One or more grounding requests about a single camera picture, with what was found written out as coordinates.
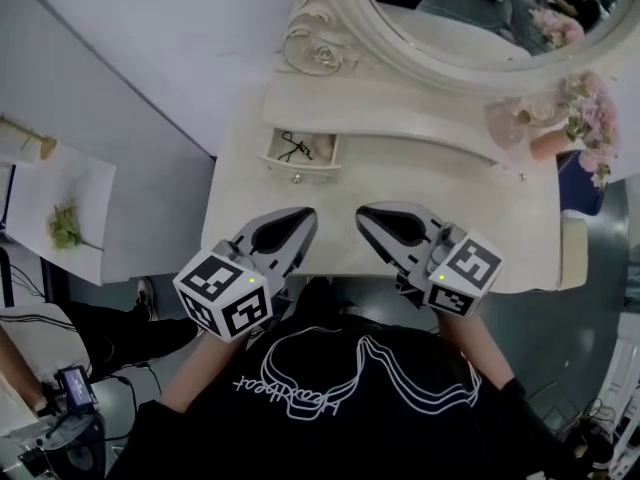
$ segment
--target vanity table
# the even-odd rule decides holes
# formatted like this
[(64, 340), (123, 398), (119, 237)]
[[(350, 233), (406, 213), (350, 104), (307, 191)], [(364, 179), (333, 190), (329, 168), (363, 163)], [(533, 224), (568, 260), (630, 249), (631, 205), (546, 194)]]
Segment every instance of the vanity table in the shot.
[[(640, 0), (620, 0), (581, 43), (535, 58), (491, 31), (423, 12), (373, 0), (296, 0), (271, 83), (238, 102), (203, 249), (261, 214), (311, 206), (319, 226), (298, 274), (395, 277), (357, 231), (355, 212), (407, 201), (495, 244), (506, 260), (492, 291), (559, 287), (566, 247), (555, 158), (514, 155), (489, 132), (485, 110), (502, 101), (531, 109), (565, 76), (607, 73), (637, 44)], [(285, 133), (334, 137), (330, 167), (265, 160)], [(529, 152), (541, 133), (528, 127), (511, 138)], [(586, 251), (579, 256), (584, 264)]]

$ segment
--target mirror frame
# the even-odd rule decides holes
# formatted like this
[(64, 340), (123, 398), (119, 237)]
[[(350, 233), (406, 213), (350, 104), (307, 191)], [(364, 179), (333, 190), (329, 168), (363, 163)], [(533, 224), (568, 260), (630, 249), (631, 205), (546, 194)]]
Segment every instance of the mirror frame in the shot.
[[(474, 62), (465, 58), (455, 58), (455, 64), (446, 62), (442, 52), (438, 54), (434, 47), (422, 43), (421, 49), (418, 49), (407, 40), (405, 34), (403, 38), (371, 0), (297, 0), (287, 39), (293, 35), (292, 24), (302, 15), (319, 18), (334, 31), (344, 27), (360, 43), (356, 45), (356, 50), (364, 47), (374, 58), (412, 79), (485, 97), (532, 94), (549, 88), (570, 73), (585, 69), (605, 75), (627, 60), (627, 55), (640, 45), (640, 0), (621, 0), (611, 18), (581, 43), (561, 51), (508, 63)], [(332, 16), (334, 21), (337, 18), (341, 24), (330, 23)], [(332, 74), (337, 71), (308, 74)]]

